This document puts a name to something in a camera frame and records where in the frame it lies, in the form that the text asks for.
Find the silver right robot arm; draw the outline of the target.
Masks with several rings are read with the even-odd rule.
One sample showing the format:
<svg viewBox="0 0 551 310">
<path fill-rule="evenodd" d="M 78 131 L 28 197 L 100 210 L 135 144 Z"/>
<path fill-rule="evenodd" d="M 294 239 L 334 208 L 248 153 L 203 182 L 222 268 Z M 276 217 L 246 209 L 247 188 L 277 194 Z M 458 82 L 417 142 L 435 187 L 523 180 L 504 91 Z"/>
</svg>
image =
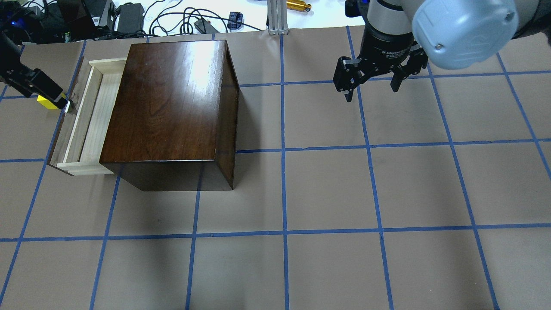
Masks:
<svg viewBox="0 0 551 310">
<path fill-rule="evenodd" d="M 548 0 L 347 0 L 345 11 L 365 22 L 358 56 L 340 57 L 333 75 L 347 102 L 377 76 L 391 73 L 391 90 L 397 92 L 429 62 L 464 69 L 511 40 L 550 35 Z"/>
</svg>

